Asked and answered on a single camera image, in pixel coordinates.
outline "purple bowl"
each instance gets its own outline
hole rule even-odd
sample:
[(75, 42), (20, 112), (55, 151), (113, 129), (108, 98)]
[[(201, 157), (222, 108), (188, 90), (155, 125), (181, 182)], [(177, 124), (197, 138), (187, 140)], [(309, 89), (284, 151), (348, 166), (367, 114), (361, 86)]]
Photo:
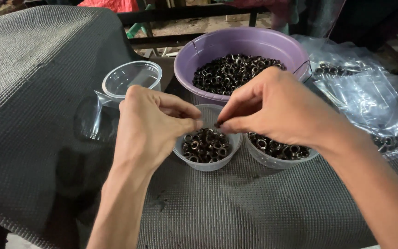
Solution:
[(176, 78), (203, 103), (225, 105), (229, 96), (201, 90), (192, 81), (198, 67), (227, 54), (279, 59), (289, 71), (297, 70), (295, 76), (300, 81), (308, 76), (309, 63), (303, 64), (310, 58), (295, 39), (266, 28), (235, 27), (210, 32), (187, 43), (174, 60)]

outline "forearm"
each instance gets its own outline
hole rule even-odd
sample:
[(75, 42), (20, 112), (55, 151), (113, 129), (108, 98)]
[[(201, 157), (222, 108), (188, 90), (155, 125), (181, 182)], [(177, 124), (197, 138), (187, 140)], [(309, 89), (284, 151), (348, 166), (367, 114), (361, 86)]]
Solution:
[(101, 204), (87, 249), (135, 249), (151, 174), (142, 163), (112, 167), (102, 187)]
[(383, 249), (398, 248), (398, 175), (366, 134), (338, 138), (320, 153), (345, 183)]

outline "clear plastic container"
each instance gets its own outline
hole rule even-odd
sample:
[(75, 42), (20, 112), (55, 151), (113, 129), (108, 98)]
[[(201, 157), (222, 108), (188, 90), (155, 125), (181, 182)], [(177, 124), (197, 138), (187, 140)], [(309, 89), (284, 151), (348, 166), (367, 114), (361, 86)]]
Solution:
[(247, 133), (245, 133), (243, 136), (244, 136), (244, 140), (245, 140), (245, 144), (248, 149), (248, 152), (250, 152), (250, 155), (256, 161), (258, 161), (260, 164), (263, 164), (269, 168), (288, 169), (288, 168), (291, 168), (299, 163), (309, 161), (309, 160), (313, 159), (314, 157), (316, 157), (317, 155), (319, 155), (319, 153), (317, 151), (315, 151), (314, 149), (310, 149), (310, 156), (305, 159), (295, 160), (295, 161), (282, 160), (282, 159), (278, 159), (278, 158), (275, 158), (272, 156), (268, 156), (267, 154), (263, 153), (258, 148), (256, 148), (256, 146), (254, 146), (251, 143), (250, 139), (248, 138)]
[(127, 89), (140, 85), (148, 89), (161, 91), (162, 69), (150, 61), (134, 61), (120, 65), (105, 76), (102, 89), (113, 100), (125, 99)]
[[(202, 112), (203, 128), (211, 128), (213, 130), (216, 130), (216, 128), (214, 127), (214, 123), (217, 122), (219, 113), (221, 112), (223, 107), (220, 105), (213, 105), (213, 104), (196, 105), (196, 107)], [(200, 171), (218, 170), (224, 167), (227, 163), (229, 163), (231, 158), (234, 156), (234, 154), (242, 144), (242, 133), (227, 134), (227, 136), (229, 138), (229, 143), (231, 144), (232, 148), (231, 153), (224, 159), (217, 161), (215, 163), (194, 163), (183, 157), (182, 144), (184, 142), (184, 136), (181, 136), (177, 139), (173, 151), (177, 156), (179, 156), (180, 159), (185, 161), (190, 167), (196, 170)]]

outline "pile of eyelets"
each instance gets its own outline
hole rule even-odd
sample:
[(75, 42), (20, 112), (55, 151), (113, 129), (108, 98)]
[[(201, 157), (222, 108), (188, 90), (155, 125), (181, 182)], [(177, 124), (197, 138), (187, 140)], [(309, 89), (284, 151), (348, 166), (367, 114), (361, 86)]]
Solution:
[(231, 95), (265, 68), (277, 66), (287, 70), (280, 60), (262, 56), (229, 54), (198, 67), (193, 78), (193, 85), (209, 93)]
[(278, 159), (294, 161), (310, 156), (310, 148), (306, 146), (282, 144), (256, 133), (248, 133), (248, 138), (263, 153)]
[(342, 66), (329, 65), (327, 63), (320, 63), (319, 67), (314, 70), (315, 75), (337, 75), (337, 76), (350, 76), (353, 74), (360, 73), (361, 69), (358, 66)]
[(215, 163), (231, 153), (227, 135), (211, 128), (187, 134), (182, 144), (183, 156), (195, 163)]
[(380, 137), (371, 134), (371, 139), (374, 144), (379, 148), (380, 153), (386, 153), (398, 149), (398, 134), (397, 136)]

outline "metal frame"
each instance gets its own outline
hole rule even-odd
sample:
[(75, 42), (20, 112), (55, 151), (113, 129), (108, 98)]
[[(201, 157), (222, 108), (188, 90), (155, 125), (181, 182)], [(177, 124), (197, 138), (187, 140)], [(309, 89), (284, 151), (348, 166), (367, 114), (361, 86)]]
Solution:
[[(135, 23), (149, 23), (157, 21), (179, 20), (187, 18), (201, 18), (221, 15), (250, 14), (249, 26), (256, 26), (258, 13), (269, 12), (265, 7), (251, 9), (238, 9), (223, 3), (196, 5), (186, 7), (175, 7), (168, 9), (141, 10), (137, 12), (118, 13), (118, 17), (123, 25)], [(192, 39), (203, 35), (203, 33), (157, 36), (129, 39), (133, 49), (146, 49), (155, 47), (180, 47)]]

